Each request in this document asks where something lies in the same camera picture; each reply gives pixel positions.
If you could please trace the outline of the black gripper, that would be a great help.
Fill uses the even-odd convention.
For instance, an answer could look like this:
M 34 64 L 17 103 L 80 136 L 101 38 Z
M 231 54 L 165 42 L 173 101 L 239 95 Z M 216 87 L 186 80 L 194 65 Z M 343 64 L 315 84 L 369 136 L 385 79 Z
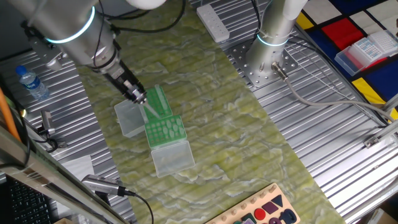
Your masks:
M 141 82 L 135 82 L 133 74 L 123 61 L 115 63 L 104 74 L 105 78 L 122 94 L 125 98 L 136 104 L 143 104 L 147 101 L 147 93 Z

